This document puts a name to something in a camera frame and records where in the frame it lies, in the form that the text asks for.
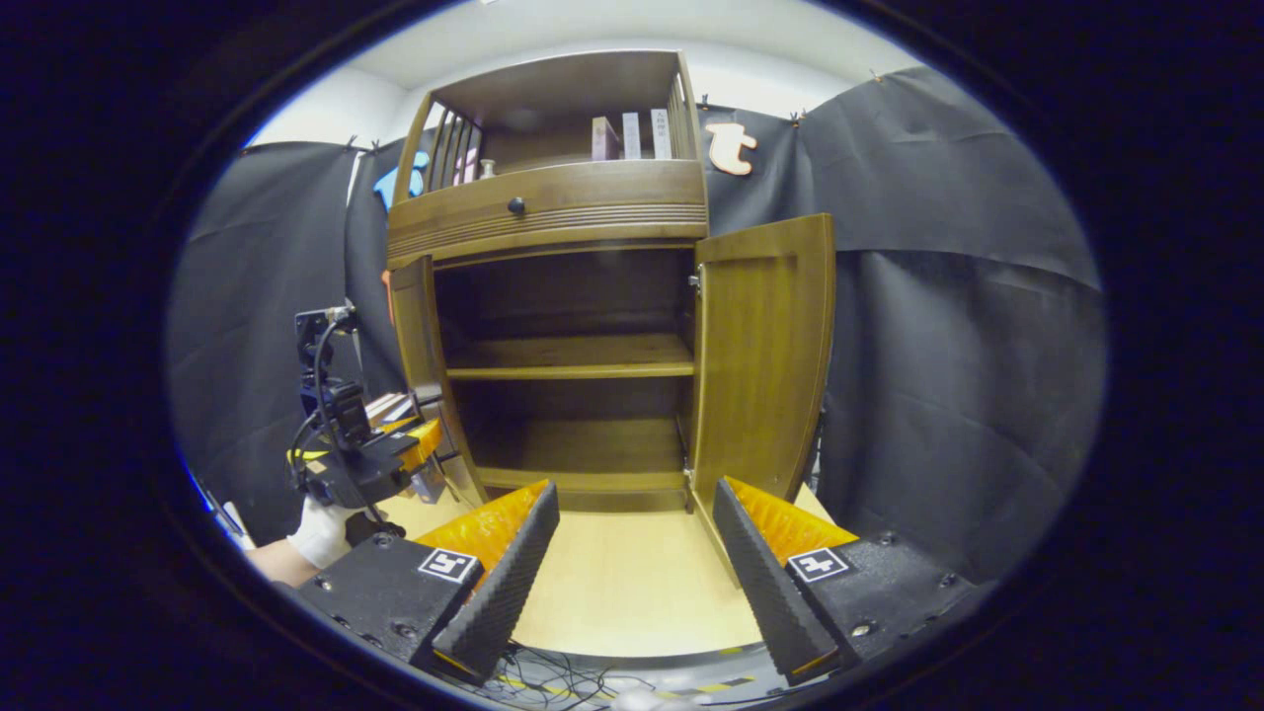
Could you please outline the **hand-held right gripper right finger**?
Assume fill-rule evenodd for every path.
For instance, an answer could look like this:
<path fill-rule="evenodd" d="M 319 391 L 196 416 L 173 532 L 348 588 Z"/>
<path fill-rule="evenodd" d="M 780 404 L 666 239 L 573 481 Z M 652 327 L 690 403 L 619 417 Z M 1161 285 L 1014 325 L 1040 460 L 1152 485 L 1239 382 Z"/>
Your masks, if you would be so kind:
<path fill-rule="evenodd" d="M 860 536 L 731 477 L 715 487 L 713 521 L 789 684 L 896 665 L 994 591 L 897 533 Z"/>

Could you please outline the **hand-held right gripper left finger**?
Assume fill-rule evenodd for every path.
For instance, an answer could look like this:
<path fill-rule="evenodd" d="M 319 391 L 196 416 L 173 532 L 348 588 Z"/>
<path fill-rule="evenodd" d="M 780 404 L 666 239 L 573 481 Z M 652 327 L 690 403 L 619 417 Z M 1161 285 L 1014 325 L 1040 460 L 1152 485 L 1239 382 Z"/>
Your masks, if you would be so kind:
<path fill-rule="evenodd" d="M 482 684 L 509 646 L 559 521 L 557 486 L 541 479 L 415 540 L 367 536 L 296 597 L 384 657 Z"/>

